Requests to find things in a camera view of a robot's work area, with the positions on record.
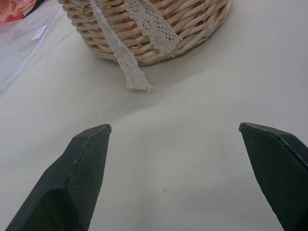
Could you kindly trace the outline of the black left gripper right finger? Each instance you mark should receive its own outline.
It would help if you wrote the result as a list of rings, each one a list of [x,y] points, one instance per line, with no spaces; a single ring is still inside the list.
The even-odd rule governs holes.
[[[239,126],[255,178],[285,231],[308,229],[308,148],[276,128]]]

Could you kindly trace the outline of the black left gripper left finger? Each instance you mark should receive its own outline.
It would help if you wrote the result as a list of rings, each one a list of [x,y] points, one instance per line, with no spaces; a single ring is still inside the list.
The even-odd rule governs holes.
[[[87,231],[103,183],[112,128],[99,125],[72,138],[41,175],[8,231]]]

